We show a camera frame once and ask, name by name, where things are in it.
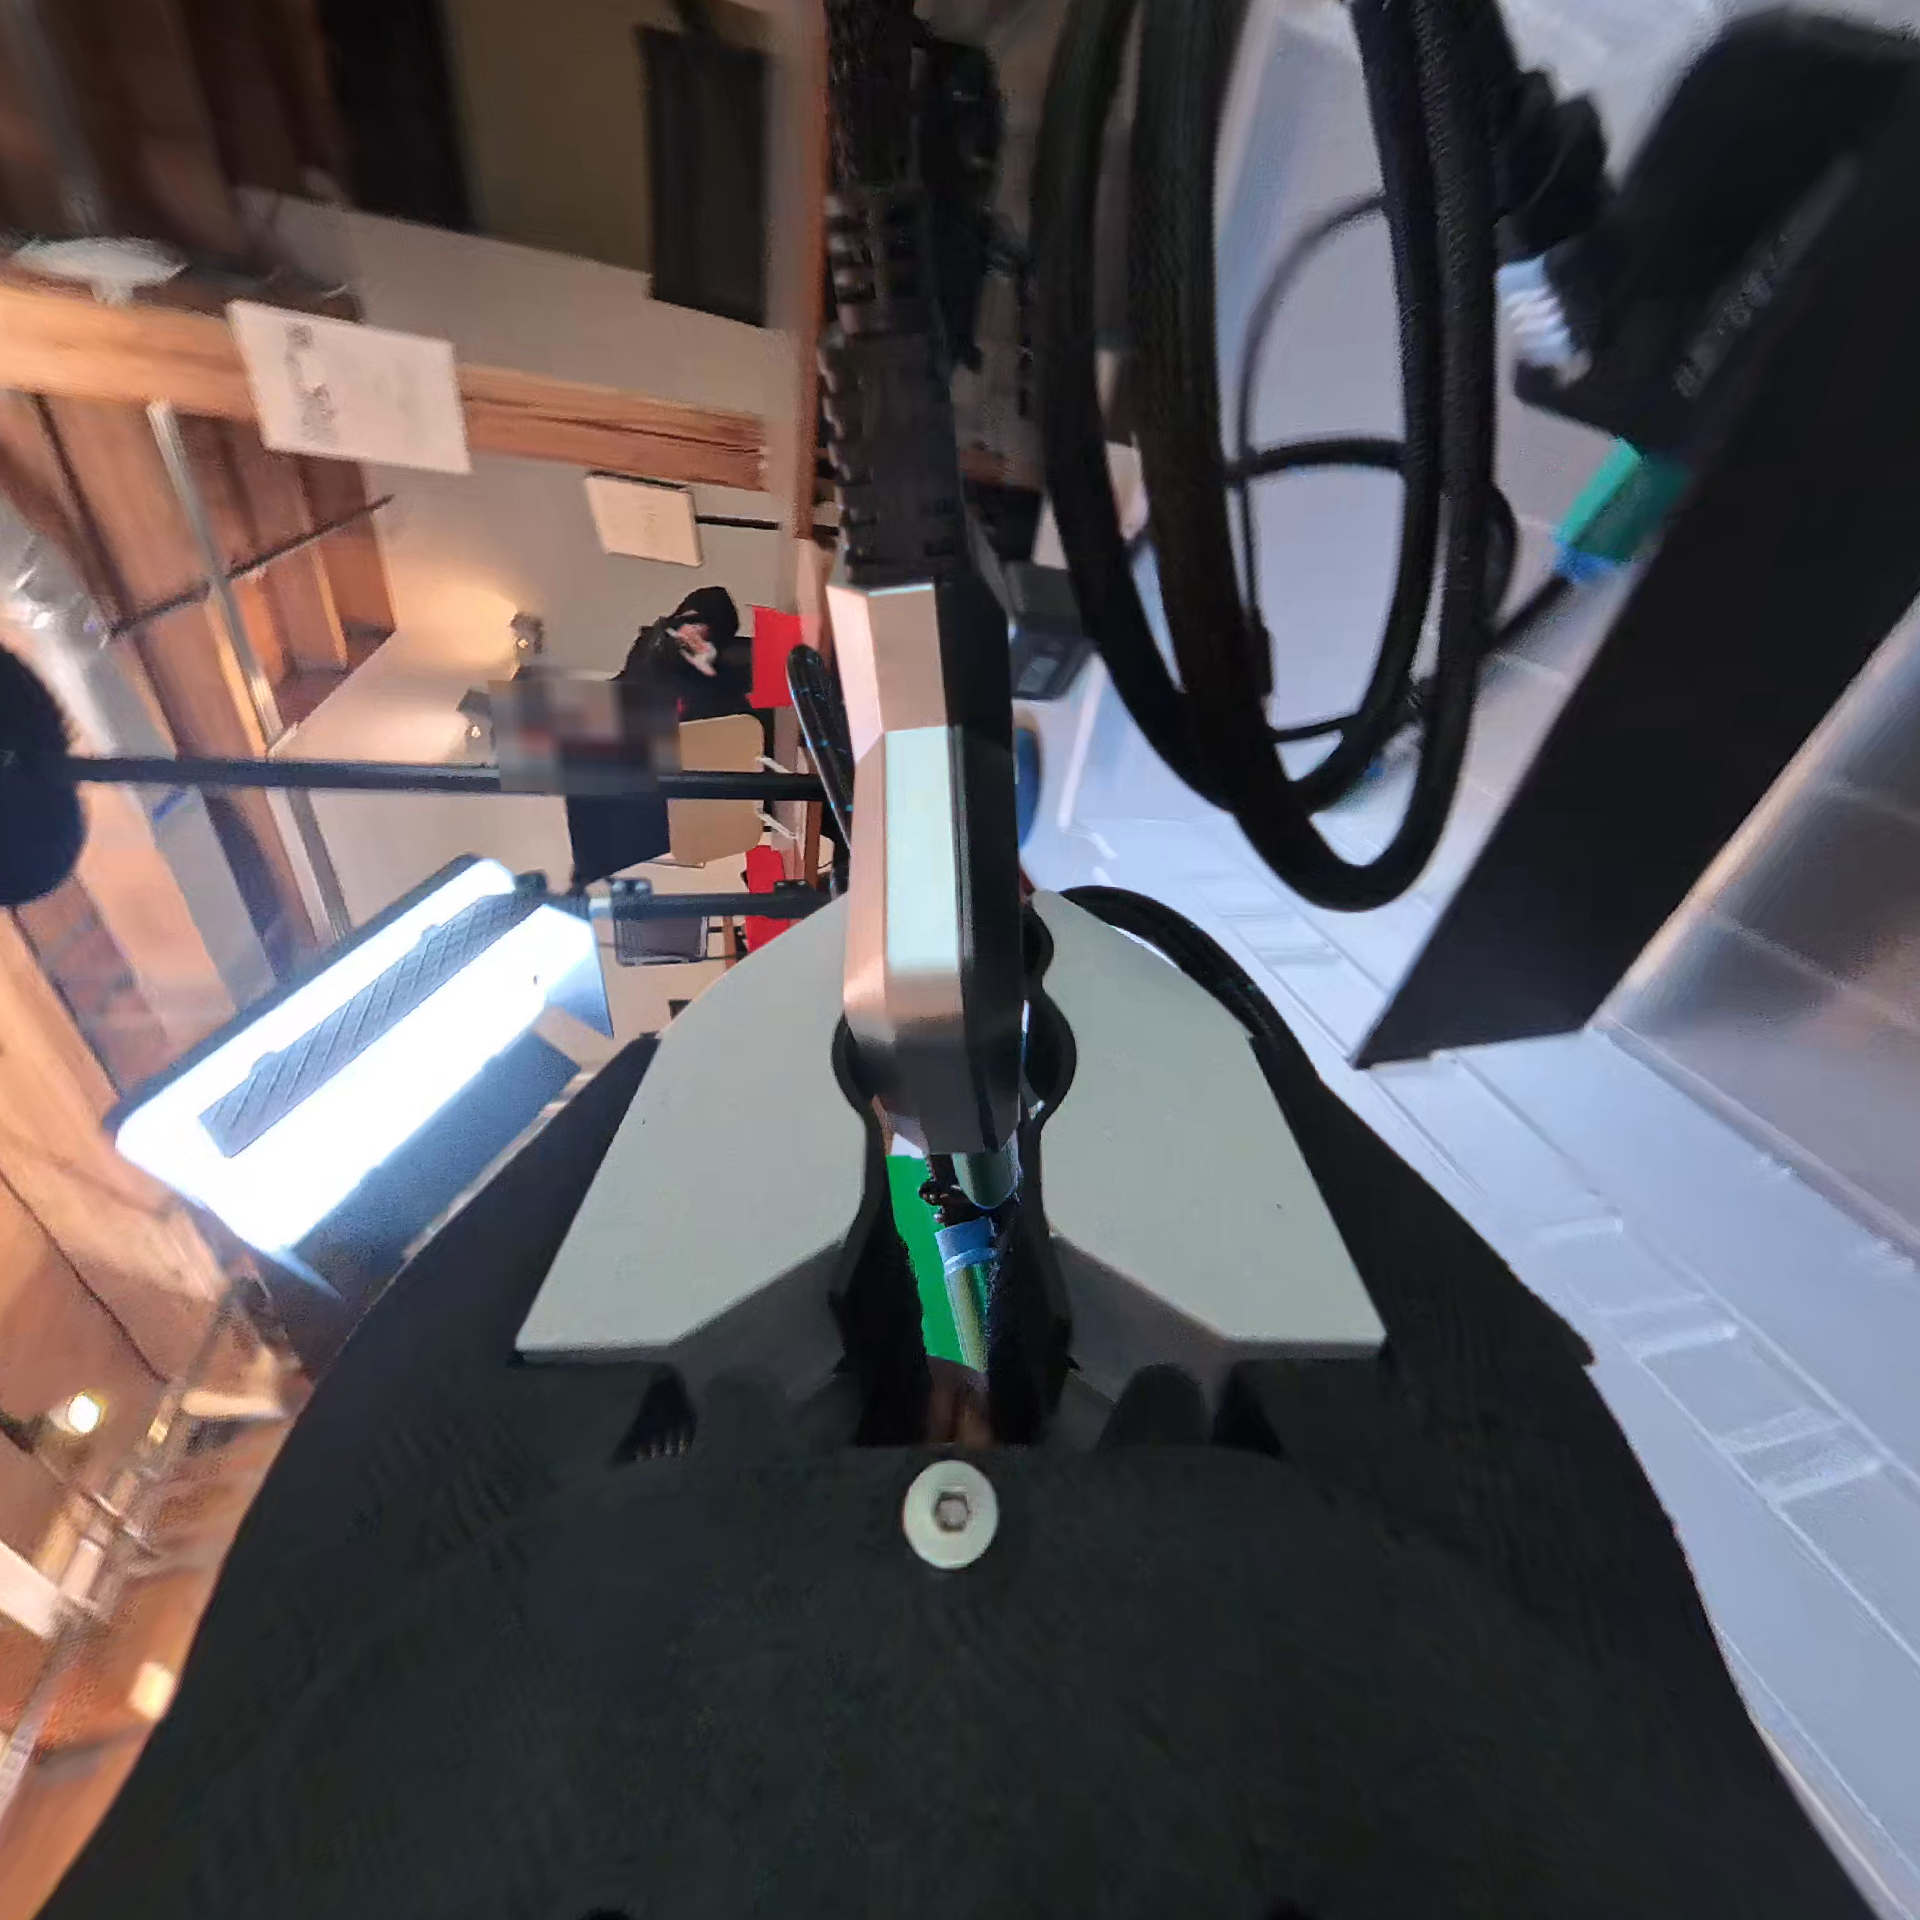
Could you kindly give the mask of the small white paper sign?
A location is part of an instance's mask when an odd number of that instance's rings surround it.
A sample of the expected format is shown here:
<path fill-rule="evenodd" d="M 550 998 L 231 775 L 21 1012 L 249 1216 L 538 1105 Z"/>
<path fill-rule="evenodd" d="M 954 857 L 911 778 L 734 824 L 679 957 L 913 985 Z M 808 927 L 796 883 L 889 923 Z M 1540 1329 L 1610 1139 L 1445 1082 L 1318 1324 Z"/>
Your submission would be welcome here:
<path fill-rule="evenodd" d="M 647 476 L 583 475 L 583 506 L 598 546 L 612 559 L 699 570 L 699 499 L 682 483 Z"/>

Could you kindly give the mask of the red basket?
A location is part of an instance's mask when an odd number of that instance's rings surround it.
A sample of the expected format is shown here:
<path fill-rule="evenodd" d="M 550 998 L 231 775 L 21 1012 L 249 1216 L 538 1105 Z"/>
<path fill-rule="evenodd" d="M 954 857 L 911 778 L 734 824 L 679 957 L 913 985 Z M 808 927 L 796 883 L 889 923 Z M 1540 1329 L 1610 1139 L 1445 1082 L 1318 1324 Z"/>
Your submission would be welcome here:
<path fill-rule="evenodd" d="M 743 883 L 754 897 L 754 910 L 741 918 L 743 955 L 763 952 L 812 910 L 816 890 L 786 879 L 785 857 L 773 845 L 743 852 Z"/>

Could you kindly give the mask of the black bar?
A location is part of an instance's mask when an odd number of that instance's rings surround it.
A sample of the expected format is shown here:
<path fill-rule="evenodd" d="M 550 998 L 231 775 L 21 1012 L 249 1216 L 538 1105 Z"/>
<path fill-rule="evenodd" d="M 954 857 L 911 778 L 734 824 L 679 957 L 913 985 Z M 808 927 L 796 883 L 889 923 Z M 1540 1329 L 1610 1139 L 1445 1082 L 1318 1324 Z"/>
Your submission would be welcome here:
<path fill-rule="evenodd" d="M 1355 1068 L 1576 1031 L 1915 606 L 1918 34 L 1732 18 L 1502 305 L 1651 546 Z"/>

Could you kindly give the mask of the wooden post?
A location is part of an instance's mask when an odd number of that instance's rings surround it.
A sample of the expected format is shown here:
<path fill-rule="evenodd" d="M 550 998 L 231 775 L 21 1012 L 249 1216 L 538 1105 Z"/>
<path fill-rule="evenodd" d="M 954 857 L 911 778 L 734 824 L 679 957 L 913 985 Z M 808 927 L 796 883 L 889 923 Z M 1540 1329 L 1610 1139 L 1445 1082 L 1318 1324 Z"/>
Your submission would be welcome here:
<path fill-rule="evenodd" d="M 466 449 L 685 488 L 767 491 L 767 429 L 573 378 L 453 364 Z M 3 388 L 108 405 L 163 402 L 208 423 L 258 426 L 228 320 L 165 305 L 106 305 L 3 284 Z"/>

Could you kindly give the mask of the black light stand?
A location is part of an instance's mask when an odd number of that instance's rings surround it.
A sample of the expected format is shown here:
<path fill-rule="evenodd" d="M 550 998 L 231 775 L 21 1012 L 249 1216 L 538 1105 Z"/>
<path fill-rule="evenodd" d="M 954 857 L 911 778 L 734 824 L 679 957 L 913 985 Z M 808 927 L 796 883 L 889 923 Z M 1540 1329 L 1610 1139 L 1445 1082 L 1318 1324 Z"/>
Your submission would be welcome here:
<path fill-rule="evenodd" d="M 754 910 L 749 893 L 661 893 L 641 890 L 637 883 L 620 883 L 604 893 L 555 893 L 551 904 L 607 923 L 741 922 Z M 816 890 L 810 914 L 829 904 L 835 897 Z"/>

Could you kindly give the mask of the clear plastic bin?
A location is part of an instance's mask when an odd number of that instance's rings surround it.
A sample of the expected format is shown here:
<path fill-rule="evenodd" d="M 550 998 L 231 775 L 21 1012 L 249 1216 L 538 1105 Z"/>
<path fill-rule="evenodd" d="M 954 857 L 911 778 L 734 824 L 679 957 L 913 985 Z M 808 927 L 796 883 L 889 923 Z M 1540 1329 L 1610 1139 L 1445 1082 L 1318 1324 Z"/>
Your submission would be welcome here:
<path fill-rule="evenodd" d="M 1341 5 L 1250 5 L 1218 147 L 1221 356 L 1296 231 L 1379 185 Z M 1326 241 L 1280 312 L 1256 434 L 1399 437 L 1379 221 Z M 1276 713 L 1357 702 L 1390 599 L 1388 475 L 1262 483 Z M 1174 781 L 1106 673 L 1028 708 L 1028 871 L 1166 897 L 1235 955 L 1330 1087 L 1595 1349 L 1595 1379 L 1690 1560 L 1721 1655 L 1792 1795 L 1879 1916 L 1918 1916 L 1918 1253 L 1747 1137 L 1602 1018 L 1562 1039 L 1355 1068 L 1467 884 L 1552 722 L 1639 585 L 1595 576 L 1492 661 L 1463 793 L 1424 883 L 1344 918 L 1303 904 Z"/>

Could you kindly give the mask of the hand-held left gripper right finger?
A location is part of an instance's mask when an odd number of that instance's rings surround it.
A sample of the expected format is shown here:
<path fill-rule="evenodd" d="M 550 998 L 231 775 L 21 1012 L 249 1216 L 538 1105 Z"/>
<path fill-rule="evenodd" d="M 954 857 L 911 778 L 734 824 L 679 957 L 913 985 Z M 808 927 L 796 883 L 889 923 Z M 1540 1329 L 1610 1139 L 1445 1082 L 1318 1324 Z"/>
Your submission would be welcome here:
<path fill-rule="evenodd" d="M 1057 893 L 1034 1006 L 1071 1070 L 1028 1195 L 1065 1295 L 1065 1421 L 1092 1441 L 1153 1364 L 1207 1414 L 1238 1364 L 1373 1364 L 1381 1312 L 1262 1068 L 1253 1037 L 1139 936 Z"/>

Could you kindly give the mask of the large white paper sign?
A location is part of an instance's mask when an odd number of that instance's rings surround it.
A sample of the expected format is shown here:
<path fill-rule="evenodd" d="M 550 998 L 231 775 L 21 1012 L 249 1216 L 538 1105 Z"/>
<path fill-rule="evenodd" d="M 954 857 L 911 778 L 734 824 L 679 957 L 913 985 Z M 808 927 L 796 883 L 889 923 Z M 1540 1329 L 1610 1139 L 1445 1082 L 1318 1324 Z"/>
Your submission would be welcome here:
<path fill-rule="evenodd" d="M 228 337 L 268 451 L 469 475 L 451 344 L 254 300 L 228 300 Z"/>

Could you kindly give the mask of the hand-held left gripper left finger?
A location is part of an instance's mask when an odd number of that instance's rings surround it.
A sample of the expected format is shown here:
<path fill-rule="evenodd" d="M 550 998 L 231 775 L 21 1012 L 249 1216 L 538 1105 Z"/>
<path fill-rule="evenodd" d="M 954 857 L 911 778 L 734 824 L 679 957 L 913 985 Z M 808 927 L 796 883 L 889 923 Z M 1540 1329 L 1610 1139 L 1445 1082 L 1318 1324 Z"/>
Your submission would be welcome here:
<path fill-rule="evenodd" d="M 902 1247 L 845 1068 L 849 902 L 669 1021 L 517 1333 L 527 1364 L 647 1372 L 674 1427 L 902 1438 Z"/>

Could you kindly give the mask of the LED light panel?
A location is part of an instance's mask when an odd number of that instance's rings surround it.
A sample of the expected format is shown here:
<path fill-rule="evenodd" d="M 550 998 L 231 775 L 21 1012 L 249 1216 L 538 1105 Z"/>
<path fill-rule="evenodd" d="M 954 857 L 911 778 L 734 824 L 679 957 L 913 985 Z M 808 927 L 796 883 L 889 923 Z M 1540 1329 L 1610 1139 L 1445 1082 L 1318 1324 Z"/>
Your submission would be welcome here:
<path fill-rule="evenodd" d="M 108 1139 L 249 1250 L 302 1264 L 546 1017 L 612 1037 L 589 902 L 458 857 L 123 1098 Z"/>

